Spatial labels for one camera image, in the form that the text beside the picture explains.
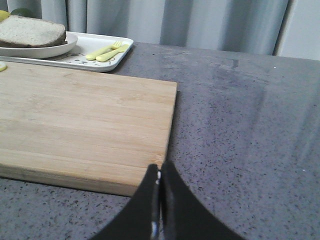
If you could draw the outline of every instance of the white tray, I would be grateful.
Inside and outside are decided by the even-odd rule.
[[[33,59],[25,57],[0,56],[0,60],[17,63],[48,65],[71,69],[81,69],[93,72],[108,72],[116,68],[122,58],[132,47],[134,41],[125,37],[96,35],[80,32],[68,32],[78,37],[74,48],[69,52],[44,59]],[[86,60],[86,54],[91,53],[99,48],[112,44],[115,41],[122,41],[122,44],[128,44],[129,48],[125,52],[118,53],[110,60],[105,62]]]

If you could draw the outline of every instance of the curtain fold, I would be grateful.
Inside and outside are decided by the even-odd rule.
[[[71,32],[271,55],[289,0],[0,0]]]

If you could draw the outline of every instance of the speckled countertop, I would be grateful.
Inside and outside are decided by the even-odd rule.
[[[135,43],[112,74],[178,82],[168,157],[248,240],[320,239],[320,63]],[[128,197],[0,178],[0,239],[88,239]]]

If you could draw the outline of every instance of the yellow fork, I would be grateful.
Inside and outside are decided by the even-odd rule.
[[[114,57],[115,55],[117,55],[118,53],[124,53],[128,48],[129,48],[129,45],[124,44],[121,47],[119,47],[113,51],[109,51],[105,54],[97,56],[96,60],[99,62],[105,62],[105,61],[109,60],[110,58]]]
[[[122,41],[116,41],[114,42],[113,44],[111,45],[108,45],[108,46],[104,46],[94,52],[91,52],[89,54],[87,54],[85,56],[85,58],[87,60],[95,60],[96,57],[100,56],[101,54],[104,54],[106,51],[108,51],[109,49],[118,49],[120,46],[122,45]]]

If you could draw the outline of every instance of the wooden cutting board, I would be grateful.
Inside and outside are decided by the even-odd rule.
[[[177,83],[7,62],[0,176],[131,196],[166,157]]]

